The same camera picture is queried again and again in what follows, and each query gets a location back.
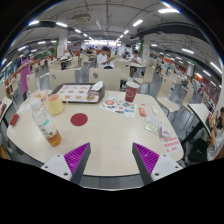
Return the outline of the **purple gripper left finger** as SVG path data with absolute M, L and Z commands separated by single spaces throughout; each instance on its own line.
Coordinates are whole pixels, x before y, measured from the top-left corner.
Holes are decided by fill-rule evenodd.
M 85 143 L 65 155 L 56 154 L 42 169 L 79 185 L 90 153 L 90 143 Z

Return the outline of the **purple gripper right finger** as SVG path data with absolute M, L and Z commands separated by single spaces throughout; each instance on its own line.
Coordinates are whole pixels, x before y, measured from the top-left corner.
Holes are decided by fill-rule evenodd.
M 147 185 L 182 169 L 182 167 L 166 154 L 154 151 L 134 143 L 132 153 L 136 160 L 143 184 Z

